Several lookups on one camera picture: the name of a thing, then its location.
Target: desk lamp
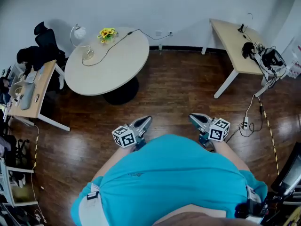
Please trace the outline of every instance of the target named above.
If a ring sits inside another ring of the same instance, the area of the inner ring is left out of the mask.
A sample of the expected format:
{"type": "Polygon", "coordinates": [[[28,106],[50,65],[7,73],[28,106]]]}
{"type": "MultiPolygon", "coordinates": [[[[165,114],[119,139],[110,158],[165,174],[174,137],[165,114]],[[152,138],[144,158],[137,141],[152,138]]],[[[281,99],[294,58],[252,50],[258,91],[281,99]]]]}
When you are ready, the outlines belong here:
{"type": "MultiPolygon", "coordinates": [[[[76,24],[70,31],[70,42],[74,47],[77,47],[71,39],[72,31],[74,30],[74,37],[81,40],[86,35],[86,29],[84,27],[80,27],[79,24],[76,24]]],[[[94,56],[94,51],[91,49],[90,45],[81,46],[81,48],[88,47],[88,50],[86,50],[83,53],[83,60],[89,60],[94,56]]]]}

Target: table base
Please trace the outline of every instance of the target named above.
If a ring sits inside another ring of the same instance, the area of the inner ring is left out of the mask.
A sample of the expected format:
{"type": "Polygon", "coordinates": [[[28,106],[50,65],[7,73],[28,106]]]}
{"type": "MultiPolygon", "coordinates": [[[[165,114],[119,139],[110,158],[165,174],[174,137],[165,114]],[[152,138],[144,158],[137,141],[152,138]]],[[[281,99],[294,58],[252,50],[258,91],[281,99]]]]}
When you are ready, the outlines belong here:
{"type": "Polygon", "coordinates": [[[135,76],[128,83],[104,94],[103,97],[112,105],[122,105],[132,100],[136,96],[138,89],[139,82],[135,76]]]}

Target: black baseboard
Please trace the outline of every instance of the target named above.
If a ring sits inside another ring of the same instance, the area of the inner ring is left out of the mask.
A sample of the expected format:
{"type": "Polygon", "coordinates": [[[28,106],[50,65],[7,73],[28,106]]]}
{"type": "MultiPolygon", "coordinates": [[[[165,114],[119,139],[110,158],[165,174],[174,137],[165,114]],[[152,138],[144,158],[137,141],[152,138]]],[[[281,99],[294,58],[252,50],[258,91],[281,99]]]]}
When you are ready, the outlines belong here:
{"type": "MultiPolygon", "coordinates": [[[[194,47],[194,46],[162,46],[162,50],[184,50],[184,51],[202,51],[202,47],[194,47]]],[[[159,50],[159,46],[150,46],[150,50],[159,50]]],[[[226,50],[219,48],[207,48],[206,52],[209,53],[219,53],[226,54],[226,50]]]]}

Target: turquoise shirt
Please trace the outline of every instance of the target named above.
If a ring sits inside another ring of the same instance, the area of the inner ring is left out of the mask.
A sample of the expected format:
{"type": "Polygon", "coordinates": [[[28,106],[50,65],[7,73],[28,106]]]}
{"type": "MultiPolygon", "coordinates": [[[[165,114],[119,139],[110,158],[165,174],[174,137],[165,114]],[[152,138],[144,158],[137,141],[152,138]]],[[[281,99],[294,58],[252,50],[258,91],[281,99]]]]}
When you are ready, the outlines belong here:
{"type": "MultiPolygon", "coordinates": [[[[100,187],[110,226],[150,226],[189,204],[224,210],[227,218],[234,218],[235,207],[247,200],[246,185],[261,200],[268,191],[265,183],[257,181],[251,172],[239,171],[220,154],[176,135],[150,141],[93,183],[100,187]]],[[[79,203],[90,192],[88,183],[72,206],[76,225],[81,225],[79,203]]]]}

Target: black hair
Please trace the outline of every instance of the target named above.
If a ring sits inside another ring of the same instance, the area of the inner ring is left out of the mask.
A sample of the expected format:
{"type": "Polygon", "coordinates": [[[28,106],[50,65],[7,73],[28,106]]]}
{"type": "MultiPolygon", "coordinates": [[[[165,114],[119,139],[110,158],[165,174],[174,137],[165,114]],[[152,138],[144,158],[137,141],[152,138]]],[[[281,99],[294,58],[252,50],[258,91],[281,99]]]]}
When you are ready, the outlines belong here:
{"type": "Polygon", "coordinates": [[[20,64],[22,62],[28,62],[28,52],[25,48],[20,49],[17,53],[17,62],[20,64]]]}
{"type": "Polygon", "coordinates": [[[4,82],[3,82],[4,80],[7,80],[7,81],[8,81],[8,79],[5,78],[5,77],[1,77],[1,78],[0,78],[0,91],[1,91],[3,94],[6,94],[6,93],[8,93],[9,88],[7,88],[7,87],[4,86],[4,82]]]}

